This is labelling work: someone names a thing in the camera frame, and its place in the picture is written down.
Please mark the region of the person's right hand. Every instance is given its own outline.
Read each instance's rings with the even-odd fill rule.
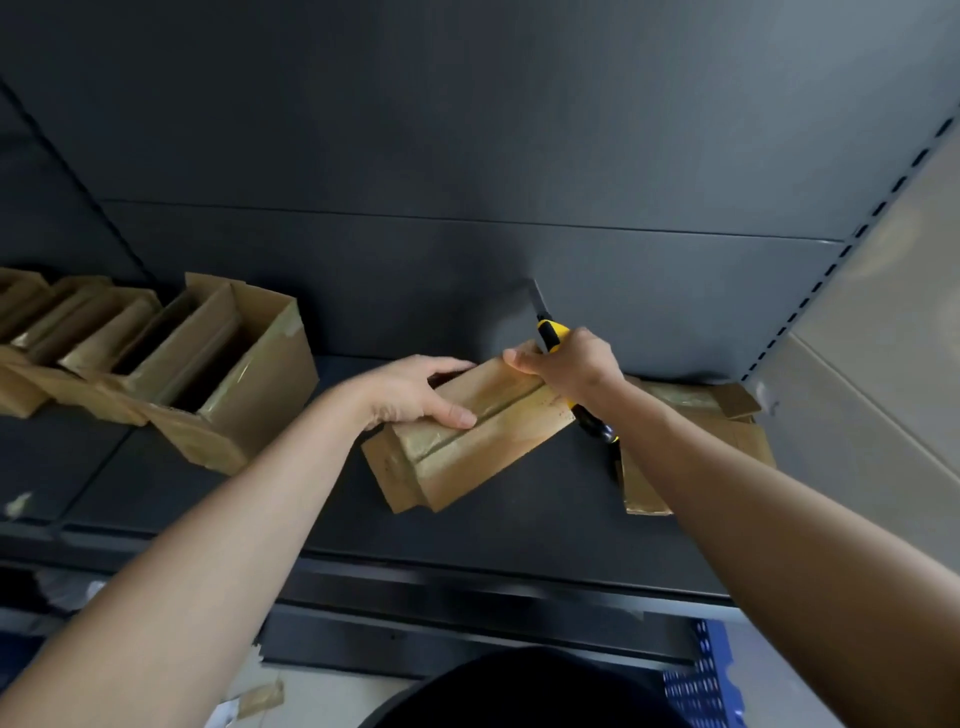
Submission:
[[[610,344],[585,328],[573,329],[553,353],[507,349],[503,360],[525,374],[542,376],[557,394],[587,409],[599,386],[623,379]]]

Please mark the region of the white wall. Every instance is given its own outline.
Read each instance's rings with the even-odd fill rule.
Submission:
[[[781,470],[960,572],[960,133],[749,386]],[[750,728],[839,725],[751,625],[728,625]]]

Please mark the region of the person's left hand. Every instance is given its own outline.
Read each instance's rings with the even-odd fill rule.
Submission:
[[[371,419],[367,429],[380,423],[410,422],[432,417],[441,425],[469,429],[477,418],[465,407],[437,394],[427,379],[437,374],[462,372],[472,362],[449,356],[408,356],[356,378],[368,395]]]

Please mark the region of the row of cardboard boxes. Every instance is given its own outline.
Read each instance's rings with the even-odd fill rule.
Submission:
[[[46,401],[153,423],[192,463],[240,471],[297,417],[317,370],[296,299],[186,274],[168,305],[101,276],[0,268],[0,414]]]

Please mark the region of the hand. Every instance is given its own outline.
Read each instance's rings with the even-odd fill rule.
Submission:
[[[585,328],[575,328],[553,353],[503,352],[503,360],[525,374],[539,375],[555,392],[590,409],[598,385],[623,379],[613,351]]]
[[[363,387],[370,408],[366,429],[420,417],[432,417],[441,425],[456,429],[473,427],[476,415],[445,400],[427,382],[433,375],[462,372],[473,366],[472,362],[449,356],[416,355],[355,377],[352,382]]]

